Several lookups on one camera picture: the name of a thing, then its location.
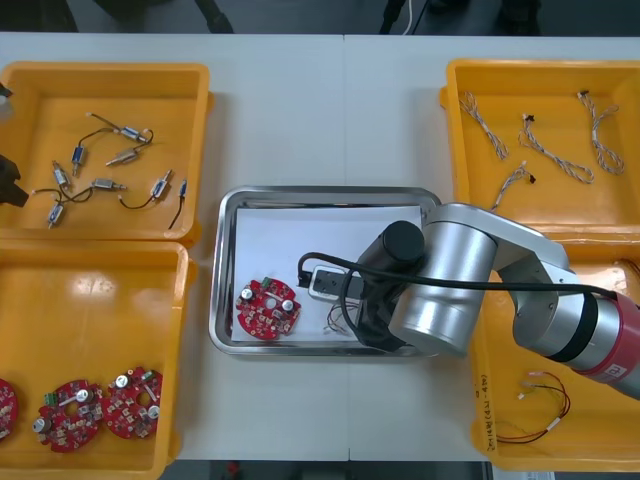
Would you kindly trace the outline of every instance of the yellow plastic tray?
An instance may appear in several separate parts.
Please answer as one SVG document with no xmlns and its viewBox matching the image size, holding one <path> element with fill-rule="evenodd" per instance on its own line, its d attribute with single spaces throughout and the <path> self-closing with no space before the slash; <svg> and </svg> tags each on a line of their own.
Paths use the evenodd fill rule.
<svg viewBox="0 0 640 480">
<path fill-rule="evenodd" d="M 0 209 L 0 238 L 174 240 L 192 245 L 199 235 L 195 212 L 209 94 L 209 71 L 197 64 L 30 63 L 9 65 L 0 81 L 14 95 L 15 115 L 0 124 L 0 153 L 20 169 L 19 185 L 33 189 L 55 187 L 52 161 L 71 175 L 71 156 L 84 135 L 105 126 L 86 112 L 94 112 L 120 126 L 155 132 L 153 145 L 127 165 L 106 167 L 113 156 L 135 146 L 121 136 L 102 134 L 89 139 L 80 178 L 80 192 L 96 177 L 112 178 L 126 192 L 96 191 L 86 204 L 67 204 L 59 227 L 47 230 L 53 206 L 51 194 L 32 195 L 23 209 Z M 174 170 L 165 198 L 144 210 L 126 210 L 118 203 L 122 193 L 130 204 L 141 204 L 155 181 Z M 185 205 L 172 230 L 178 210 L 178 190 L 188 180 Z"/>
<path fill-rule="evenodd" d="M 640 277 L 634 267 L 640 264 L 640 245 L 575 242 L 565 246 L 571 267 L 582 282 L 616 290 L 640 302 Z M 510 470 L 640 471 L 638 401 L 518 347 L 513 340 L 513 317 L 513 302 L 506 292 L 487 293 L 470 352 L 476 448 L 498 467 Z M 522 435 L 516 427 L 535 432 L 557 415 L 559 402 L 547 392 L 517 398 L 525 390 L 520 382 L 532 380 L 527 372 L 540 370 L 561 378 L 571 398 L 570 413 L 535 443 L 496 443 L 496 432 Z"/>
<path fill-rule="evenodd" d="M 457 201 L 490 208 L 507 177 L 524 160 L 537 178 L 515 182 L 497 213 L 542 232 L 617 235 L 640 233 L 640 62 L 455 60 L 447 69 L 441 104 L 447 109 Z M 598 113 L 620 111 L 598 129 L 600 140 L 625 161 L 623 175 L 604 171 L 591 144 L 591 117 L 577 98 L 589 90 Z M 480 125 L 459 108 L 473 93 L 490 129 L 509 147 L 501 161 Z M 563 159 L 590 168 L 586 185 L 551 159 L 518 144 L 522 114 L 535 116 L 539 142 Z"/>
<path fill-rule="evenodd" d="M 0 242 L 0 378 L 20 401 L 17 428 L 0 443 L 0 478 L 162 474 L 179 449 L 172 429 L 188 277 L 178 243 Z M 137 365 L 164 377 L 154 436 L 123 440 L 102 425 L 68 454 L 37 441 L 31 424 L 46 392 L 78 378 L 106 388 Z"/>
</svg>

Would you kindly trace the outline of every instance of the floor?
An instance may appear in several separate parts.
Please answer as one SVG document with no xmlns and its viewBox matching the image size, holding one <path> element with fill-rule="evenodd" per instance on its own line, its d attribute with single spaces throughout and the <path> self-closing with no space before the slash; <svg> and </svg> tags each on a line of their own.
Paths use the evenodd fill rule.
<svg viewBox="0 0 640 480">
<path fill-rule="evenodd" d="M 415 26 L 429 0 L 407 0 L 391 34 L 400 34 L 413 5 Z M 637 0 L 540 0 L 542 35 L 640 35 Z M 118 22 L 90 0 L 68 0 L 80 32 L 208 33 L 194 0 L 165 0 L 144 14 Z M 217 0 L 235 33 L 377 34 L 386 0 Z M 425 13 L 416 35 L 500 35 L 495 25 L 501 0 L 470 0 L 461 12 L 441 16 Z"/>
</svg>

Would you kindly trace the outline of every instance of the stainless steel tray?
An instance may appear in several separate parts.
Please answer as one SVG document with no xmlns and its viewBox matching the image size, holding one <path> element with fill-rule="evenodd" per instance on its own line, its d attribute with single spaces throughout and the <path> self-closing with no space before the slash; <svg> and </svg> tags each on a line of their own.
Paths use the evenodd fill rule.
<svg viewBox="0 0 640 480">
<path fill-rule="evenodd" d="M 440 200 L 422 188 L 396 187 L 241 187 L 222 199 L 213 264 L 209 335 L 225 353 L 250 355 L 393 355 L 416 354 L 403 347 L 393 354 L 353 342 L 233 341 L 236 211 L 238 208 L 354 208 L 418 205 L 424 225 Z"/>
</svg>

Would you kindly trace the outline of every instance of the white table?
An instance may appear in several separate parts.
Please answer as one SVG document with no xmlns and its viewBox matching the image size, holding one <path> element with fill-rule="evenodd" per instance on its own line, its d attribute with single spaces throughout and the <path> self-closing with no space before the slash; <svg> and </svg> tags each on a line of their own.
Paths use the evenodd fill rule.
<svg viewBox="0 0 640 480">
<path fill-rule="evenodd" d="M 469 366 L 239 358 L 208 336 L 218 201 L 243 184 L 401 185 L 452 200 L 438 90 L 456 57 L 637 59 L 638 39 L 0 34 L 16 60 L 199 62 L 209 119 L 178 428 L 183 459 L 481 460 Z"/>
</svg>

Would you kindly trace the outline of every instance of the green component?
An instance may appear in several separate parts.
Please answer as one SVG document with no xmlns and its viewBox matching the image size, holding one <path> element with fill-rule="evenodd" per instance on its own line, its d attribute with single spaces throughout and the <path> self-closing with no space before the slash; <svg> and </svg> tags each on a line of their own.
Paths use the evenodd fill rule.
<svg viewBox="0 0 640 480">
<path fill-rule="evenodd" d="M 55 393 L 45 393 L 44 404 L 47 407 L 55 407 L 56 405 L 58 405 L 58 395 L 56 395 Z"/>
</svg>

